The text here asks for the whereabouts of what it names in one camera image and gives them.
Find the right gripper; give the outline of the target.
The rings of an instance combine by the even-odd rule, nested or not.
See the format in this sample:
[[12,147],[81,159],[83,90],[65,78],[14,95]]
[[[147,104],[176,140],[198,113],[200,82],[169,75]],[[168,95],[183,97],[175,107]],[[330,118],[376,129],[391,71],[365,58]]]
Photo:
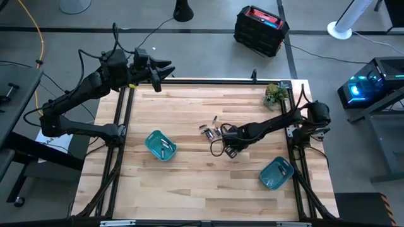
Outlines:
[[[233,149],[232,158],[235,158],[239,151],[246,148],[246,144],[237,134],[224,134],[222,137],[223,147]],[[225,151],[228,157],[231,157],[230,151]]]

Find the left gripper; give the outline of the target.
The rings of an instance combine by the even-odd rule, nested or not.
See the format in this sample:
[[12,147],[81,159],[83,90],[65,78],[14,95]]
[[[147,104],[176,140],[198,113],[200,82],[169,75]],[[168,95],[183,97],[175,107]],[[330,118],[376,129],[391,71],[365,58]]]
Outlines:
[[145,65],[141,66],[141,69],[136,69],[134,66],[129,69],[131,73],[129,83],[139,85],[141,82],[149,81],[155,92],[161,92],[162,79],[165,79],[175,70],[175,66],[169,66],[171,64],[172,61],[158,60],[150,57],[150,60],[148,59]]

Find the teal plastic basket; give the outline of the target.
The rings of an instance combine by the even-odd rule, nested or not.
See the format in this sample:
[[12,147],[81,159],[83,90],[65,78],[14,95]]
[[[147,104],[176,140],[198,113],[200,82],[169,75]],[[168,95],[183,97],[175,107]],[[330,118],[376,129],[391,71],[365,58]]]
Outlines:
[[[282,176],[278,170],[278,166],[282,166],[286,172],[285,176]],[[271,163],[263,168],[259,174],[259,179],[264,186],[270,190],[277,190],[281,187],[292,175],[294,174],[293,166],[281,156],[276,157]]]
[[[163,144],[160,139],[166,140],[171,146],[174,148],[174,152],[171,151],[169,145]],[[177,151],[177,145],[173,143],[166,135],[164,135],[160,130],[153,131],[146,139],[145,139],[146,148],[157,157],[160,161],[169,161],[174,157]],[[165,158],[161,157],[161,150],[165,150]]]

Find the black stand base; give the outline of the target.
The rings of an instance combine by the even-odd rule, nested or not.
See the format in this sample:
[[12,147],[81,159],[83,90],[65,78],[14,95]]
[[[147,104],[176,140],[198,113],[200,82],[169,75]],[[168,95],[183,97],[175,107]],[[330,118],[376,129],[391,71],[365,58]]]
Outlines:
[[194,12],[189,6],[188,0],[176,0],[173,18],[178,22],[190,21]]

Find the small green artificial plant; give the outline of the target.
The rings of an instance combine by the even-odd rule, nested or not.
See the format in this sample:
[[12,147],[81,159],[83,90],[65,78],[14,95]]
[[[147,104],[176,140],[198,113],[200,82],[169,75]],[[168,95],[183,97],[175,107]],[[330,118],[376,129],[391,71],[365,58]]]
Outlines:
[[281,103],[289,98],[287,90],[288,88],[282,84],[268,84],[262,98],[263,105],[272,111],[276,103]]

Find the red and black toolbox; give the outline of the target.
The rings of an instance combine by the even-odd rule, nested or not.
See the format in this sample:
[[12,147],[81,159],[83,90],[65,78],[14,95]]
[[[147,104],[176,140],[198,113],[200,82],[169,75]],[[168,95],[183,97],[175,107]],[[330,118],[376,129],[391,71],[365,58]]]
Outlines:
[[274,57],[289,29],[282,17],[256,6],[246,6],[237,15],[234,38],[250,49]]

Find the white printed paper sheet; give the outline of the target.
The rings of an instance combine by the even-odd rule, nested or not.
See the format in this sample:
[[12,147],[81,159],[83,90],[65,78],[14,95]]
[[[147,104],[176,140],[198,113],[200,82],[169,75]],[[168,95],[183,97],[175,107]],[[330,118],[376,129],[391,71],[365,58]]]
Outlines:
[[35,141],[47,147],[54,148],[60,152],[70,154],[69,145],[72,138],[72,135],[67,134],[64,134],[60,137],[47,137],[42,134],[42,131],[39,131]]

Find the black ramp with hazard stripes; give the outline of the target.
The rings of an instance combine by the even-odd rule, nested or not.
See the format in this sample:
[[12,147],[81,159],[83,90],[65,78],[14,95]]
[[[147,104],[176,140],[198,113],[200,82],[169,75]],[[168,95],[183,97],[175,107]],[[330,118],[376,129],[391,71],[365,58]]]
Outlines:
[[336,193],[335,200],[344,221],[397,226],[389,201],[382,193]]

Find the black desk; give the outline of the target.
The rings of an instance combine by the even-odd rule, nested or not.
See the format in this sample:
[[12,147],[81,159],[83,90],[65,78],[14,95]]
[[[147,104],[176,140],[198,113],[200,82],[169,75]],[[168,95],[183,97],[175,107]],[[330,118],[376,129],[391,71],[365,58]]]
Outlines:
[[20,190],[27,178],[25,170],[31,162],[39,158],[74,170],[81,170],[83,167],[82,159],[13,132],[42,75],[42,71],[30,67],[0,67],[0,95],[7,94],[10,89],[8,83],[20,87],[12,91],[10,102],[0,104],[0,182],[13,161],[23,164],[23,169],[6,200],[8,203],[14,203],[15,199],[20,197]]

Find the white tower fan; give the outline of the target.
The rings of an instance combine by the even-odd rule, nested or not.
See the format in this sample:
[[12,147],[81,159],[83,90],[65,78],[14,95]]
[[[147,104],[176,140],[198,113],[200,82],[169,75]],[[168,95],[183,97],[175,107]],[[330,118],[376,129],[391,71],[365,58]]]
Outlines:
[[339,19],[328,24],[328,34],[338,40],[349,39],[353,34],[353,25],[372,2],[373,0],[352,0]]

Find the black computer case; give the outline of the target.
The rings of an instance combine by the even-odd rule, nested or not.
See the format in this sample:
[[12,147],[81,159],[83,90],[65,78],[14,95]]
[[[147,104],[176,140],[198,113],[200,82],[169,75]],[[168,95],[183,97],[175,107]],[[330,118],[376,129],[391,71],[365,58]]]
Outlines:
[[338,89],[344,109],[367,108],[404,86],[404,57],[375,57]]

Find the black cabinet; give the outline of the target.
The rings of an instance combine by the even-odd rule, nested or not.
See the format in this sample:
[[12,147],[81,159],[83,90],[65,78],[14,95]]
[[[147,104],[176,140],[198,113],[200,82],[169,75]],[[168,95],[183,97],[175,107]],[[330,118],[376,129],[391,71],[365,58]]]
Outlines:
[[404,0],[376,0],[374,11],[389,33],[404,33]]

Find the black aluminium table frame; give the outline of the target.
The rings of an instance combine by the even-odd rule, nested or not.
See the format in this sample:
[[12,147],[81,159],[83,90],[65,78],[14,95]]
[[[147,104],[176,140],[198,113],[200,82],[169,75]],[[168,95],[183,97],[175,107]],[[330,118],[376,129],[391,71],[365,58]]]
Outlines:
[[[277,190],[259,181],[274,158],[287,157],[286,133],[268,134],[235,158],[211,144],[199,126],[262,122],[280,114],[261,103],[267,82],[247,79],[169,78],[161,92],[149,84],[132,93],[123,162],[116,186],[107,189],[102,210],[115,219],[296,221],[294,183]],[[214,116],[217,121],[212,124]],[[177,151],[160,161],[145,139],[160,130]]]

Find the silver metal bracket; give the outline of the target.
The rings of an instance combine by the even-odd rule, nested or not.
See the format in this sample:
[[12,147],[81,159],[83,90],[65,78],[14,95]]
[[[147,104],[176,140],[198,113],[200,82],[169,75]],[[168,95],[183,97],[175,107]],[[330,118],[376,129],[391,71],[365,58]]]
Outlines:
[[136,226],[135,220],[110,220],[101,221],[99,227],[131,227]]
[[276,227],[312,227],[311,223],[282,221],[276,222]]

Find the grey desk frame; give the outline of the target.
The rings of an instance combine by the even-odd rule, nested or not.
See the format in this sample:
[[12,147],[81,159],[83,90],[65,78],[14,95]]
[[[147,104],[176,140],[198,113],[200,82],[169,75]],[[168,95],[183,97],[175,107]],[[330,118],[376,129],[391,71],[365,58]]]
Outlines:
[[403,99],[404,87],[348,118],[350,124],[363,120],[369,126],[382,153],[386,173],[371,177],[371,183],[404,180],[404,163],[399,161],[404,158],[404,110],[386,110]]

